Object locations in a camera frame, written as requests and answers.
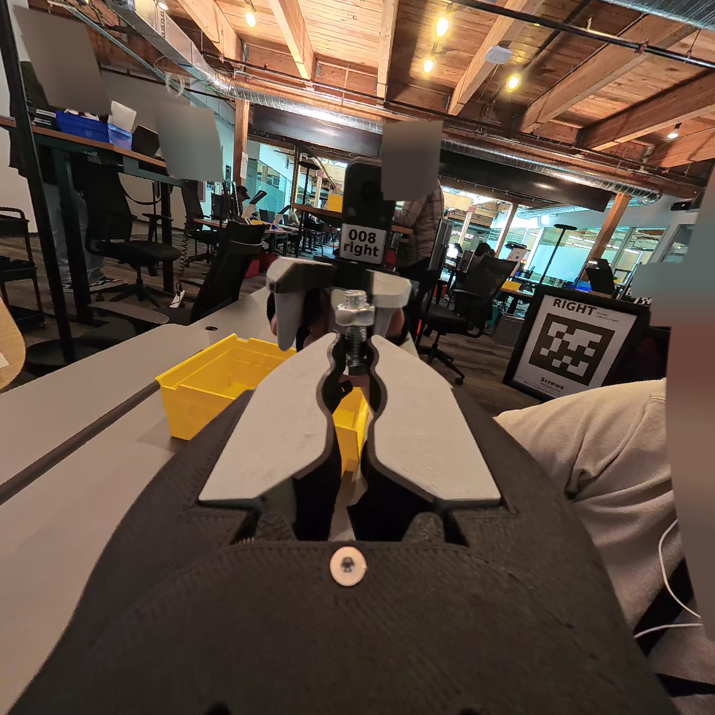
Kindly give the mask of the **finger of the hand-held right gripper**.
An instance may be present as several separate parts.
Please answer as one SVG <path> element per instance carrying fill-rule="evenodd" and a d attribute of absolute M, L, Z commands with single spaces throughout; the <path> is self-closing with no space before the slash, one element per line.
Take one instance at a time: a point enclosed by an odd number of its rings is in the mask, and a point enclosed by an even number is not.
<path fill-rule="evenodd" d="M 372 331 L 386 337 L 392 318 L 407 305 L 413 284 L 394 273 L 367 270 L 365 276 L 368 302 L 375 309 Z"/>
<path fill-rule="evenodd" d="M 331 287 L 335 273 L 334 264 L 294 257 L 278 257 L 271 264 L 266 273 L 267 289 L 274 298 L 276 338 L 282 351 L 295 341 L 308 291 Z"/>

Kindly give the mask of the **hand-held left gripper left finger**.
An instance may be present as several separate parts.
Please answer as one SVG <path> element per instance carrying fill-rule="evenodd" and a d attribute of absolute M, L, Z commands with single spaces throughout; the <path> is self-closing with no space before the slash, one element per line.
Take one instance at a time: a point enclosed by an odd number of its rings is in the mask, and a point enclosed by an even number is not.
<path fill-rule="evenodd" d="M 275 368 L 253 391 L 228 437 L 199 502 L 258 507 L 284 484 L 297 511 L 335 503 L 339 445 L 339 335 L 328 333 Z"/>

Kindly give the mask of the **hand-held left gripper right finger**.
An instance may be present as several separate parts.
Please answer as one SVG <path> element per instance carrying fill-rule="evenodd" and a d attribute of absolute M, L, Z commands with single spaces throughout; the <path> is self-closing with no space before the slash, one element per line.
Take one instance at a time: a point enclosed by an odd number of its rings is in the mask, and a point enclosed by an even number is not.
<path fill-rule="evenodd" d="M 371 464 L 437 508 L 498 505 L 501 494 L 450 383 L 378 335 L 368 341 Z"/>

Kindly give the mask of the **silver hex bolt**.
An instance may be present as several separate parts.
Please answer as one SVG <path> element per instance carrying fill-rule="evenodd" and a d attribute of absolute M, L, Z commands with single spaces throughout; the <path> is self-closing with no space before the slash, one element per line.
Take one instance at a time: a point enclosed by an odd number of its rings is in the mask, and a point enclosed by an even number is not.
<path fill-rule="evenodd" d="M 375 309 L 363 290 L 344 291 L 342 302 L 334 309 L 335 324 L 344 335 L 345 364 L 350 356 L 365 359 L 368 330 L 372 327 Z"/>

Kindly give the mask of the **yellow plastic bin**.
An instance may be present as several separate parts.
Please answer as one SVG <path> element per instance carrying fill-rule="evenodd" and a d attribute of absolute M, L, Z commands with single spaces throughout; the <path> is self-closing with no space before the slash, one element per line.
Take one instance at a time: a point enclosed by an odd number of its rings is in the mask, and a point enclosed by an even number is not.
<path fill-rule="evenodd" d="M 172 437 L 192 439 L 246 390 L 254 390 L 295 355 L 254 337 L 232 334 L 156 378 Z M 356 473 L 368 427 L 368 401 L 360 389 L 347 394 L 333 413 L 342 471 Z"/>

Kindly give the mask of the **person's right hand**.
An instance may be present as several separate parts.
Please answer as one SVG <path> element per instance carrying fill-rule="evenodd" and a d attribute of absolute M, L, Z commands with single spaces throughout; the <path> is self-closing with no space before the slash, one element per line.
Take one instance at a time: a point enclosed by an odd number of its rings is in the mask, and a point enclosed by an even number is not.
<path fill-rule="evenodd" d="M 334 330 L 334 312 L 330 293 L 323 289 L 308 291 L 303 303 L 302 323 L 296 338 L 302 350 Z"/>

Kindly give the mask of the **black office chair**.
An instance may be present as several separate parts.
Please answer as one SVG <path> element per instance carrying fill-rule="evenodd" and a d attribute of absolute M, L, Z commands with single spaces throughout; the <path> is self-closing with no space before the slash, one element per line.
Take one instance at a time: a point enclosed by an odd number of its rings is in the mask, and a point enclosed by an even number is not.
<path fill-rule="evenodd" d="M 240 288 L 263 245 L 266 225 L 230 221 L 219 237 L 209 273 L 190 308 L 162 309 L 170 325 L 189 326 L 239 299 Z"/>
<path fill-rule="evenodd" d="M 142 271 L 146 270 L 150 276 L 156 277 L 159 265 L 178 260 L 181 252 L 173 245 L 131 236 L 134 217 L 114 167 L 89 160 L 85 168 L 83 193 L 87 209 L 85 248 L 94 256 L 126 264 L 136 273 L 134 284 L 112 298 L 112 302 L 136 295 L 139 300 L 150 301 L 159 308 L 154 294 L 167 296 L 168 293 L 147 288 Z"/>
<path fill-rule="evenodd" d="M 440 338 L 444 335 L 482 337 L 493 314 L 496 293 L 516 266 L 516 261 L 484 256 L 467 274 L 463 287 L 452 289 L 451 308 L 440 304 L 437 288 L 425 300 L 416 337 L 417 352 L 426 355 L 428 364 L 439 360 L 453 371 L 458 386 L 463 384 L 464 373 L 455 366 L 452 356 L 439 349 Z"/>

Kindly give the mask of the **framed checkered marker sign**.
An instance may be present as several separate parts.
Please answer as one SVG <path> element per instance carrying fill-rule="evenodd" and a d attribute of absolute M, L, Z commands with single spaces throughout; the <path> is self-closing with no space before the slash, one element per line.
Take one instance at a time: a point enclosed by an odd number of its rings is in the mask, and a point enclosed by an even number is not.
<path fill-rule="evenodd" d="M 503 384 L 541 402 L 613 384 L 650 324 L 650 307 L 539 286 Z"/>

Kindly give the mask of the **person's beige shirt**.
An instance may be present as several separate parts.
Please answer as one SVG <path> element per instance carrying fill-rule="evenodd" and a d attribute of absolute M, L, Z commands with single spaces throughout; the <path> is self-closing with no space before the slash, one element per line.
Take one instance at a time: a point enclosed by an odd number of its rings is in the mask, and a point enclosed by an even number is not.
<path fill-rule="evenodd" d="M 571 502 L 634 627 L 684 558 L 666 450 L 666 379 L 504 412 L 495 421 Z"/>

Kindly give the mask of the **black floor lamp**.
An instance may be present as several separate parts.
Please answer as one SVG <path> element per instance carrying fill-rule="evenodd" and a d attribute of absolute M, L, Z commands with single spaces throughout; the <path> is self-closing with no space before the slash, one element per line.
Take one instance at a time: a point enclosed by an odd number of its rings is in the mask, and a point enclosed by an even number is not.
<path fill-rule="evenodd" d="M 545 285 L 562 287 L 573 280 L 575 263 L 582 251 L 579 246 L 573 245 L 573 237 L 578 238 L 575 226 L 557 223 L 555 228 L 559 230 L 559 236 L 556 237 L 556 244 L 544 269 L 543 282 Z"/>

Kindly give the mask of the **dark blue storage crate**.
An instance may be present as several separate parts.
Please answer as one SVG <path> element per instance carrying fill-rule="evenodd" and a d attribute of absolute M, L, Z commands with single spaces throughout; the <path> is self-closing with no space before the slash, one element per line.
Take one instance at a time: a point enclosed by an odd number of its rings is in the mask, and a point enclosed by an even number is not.
<path fill-rule="evenodd" d="M 60 132 L 83 139 L 109 144 L 109 129 L 105 122 L 81 114 L 58 111 L 55 114 Z"/>

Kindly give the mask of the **tall wooden standing desk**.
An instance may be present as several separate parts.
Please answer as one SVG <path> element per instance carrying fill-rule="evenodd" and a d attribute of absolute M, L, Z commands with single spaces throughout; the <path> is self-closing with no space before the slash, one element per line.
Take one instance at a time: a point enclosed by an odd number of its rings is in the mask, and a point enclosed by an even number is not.
<path fill-rule="evenodd" d="M 58 178 L 58 191 L 62 201 L 62 208 L 66 211 L 66 215 L 63 216 L 63 226 L 67 241 L 74 297 L 74 315 L 71 318 L 75 322 L 91 325 L 94 322 L 94 318 L 90 305 L 89 283 L 86 279 L 82 233 L 79 229 L 78 213 L 71 195 L 73 183 L 69 155 L 81 154 L 94 157 L 96 161 L 111 165 L 120 173 L 163 184 L 164 187 L 159 195 L 161 205 L 159 218 L 162 222 L 162 242 L 166 245 L 172 244 L 171 190 L 169 187 L 181 187 L 184 183 L 167 174 L 165 163 L 161 159 L 115 147 L 110 143 L 104 144 L 90 139 L 83 139 L 57 130 L 49 130 L 45 127 L 31 125 L 31 129 L 34 135 L 34 144 L 47 146 L 53 152 Z"/>

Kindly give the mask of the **round silver air duct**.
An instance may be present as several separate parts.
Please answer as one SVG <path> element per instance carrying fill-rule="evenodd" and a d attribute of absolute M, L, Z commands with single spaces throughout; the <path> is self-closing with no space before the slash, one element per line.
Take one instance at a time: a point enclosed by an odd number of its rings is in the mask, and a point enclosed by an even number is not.
<path fill-rule="evenodd" d="M 200 77 L 200 81 L 209 88 L 211 92 L 223 99 L 246 100 L 252 104 L 258 104 L 269 109 L 298 114 L 314 120 L 324 120 L 341 127 L 363 131 L 369 135 L 381 135 L 385 125 L 383 121 L 369 120 L 364 117 L 337 111 L 337 107 L 332 104 L 324 107 L 315 102 L 314 96 L 309 96 L 308 101 L 304 102 L 293 97 L 267 94 L 256 90 L 252 86 L 238 85 L 231 77 L 226 77 L 220 72 Z M 625 193 L 647 203 L 654 203 L 663 197 L 663 192 L 660 190 L 639 187 L 626 182 L 611 180 L 608 177 L 573 171 L 564 166 L 504 152 L 499 147 L 490 148 L 486 145 L 464 142 L 449 137 L 442 138 L 441 147 L 441 151 L 444 155 L 469 156 L 497 165 L 508 166 L 518 171 L 530 172 L 559 180 L 568 185 L 570 192 L 574 192 L 576 186 L 580 186 L 587 187 L 590 191 L 600 190 L 613 194 Z"/>

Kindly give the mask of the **rectangular metal duct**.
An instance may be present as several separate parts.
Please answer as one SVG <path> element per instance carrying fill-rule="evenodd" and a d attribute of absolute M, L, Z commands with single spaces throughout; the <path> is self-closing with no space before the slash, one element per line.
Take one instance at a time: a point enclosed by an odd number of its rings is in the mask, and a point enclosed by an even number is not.
<path fill-rule="evenodd" d="M 165 10 L 159 8 L 157 1 L 107 1 L 106 3 L 142 38 L 192 78 L 199 80 L 219 96 L 235 98 L 231 81 L 226 80 L 223 74 L 210 67 L 193 41 Z"/>

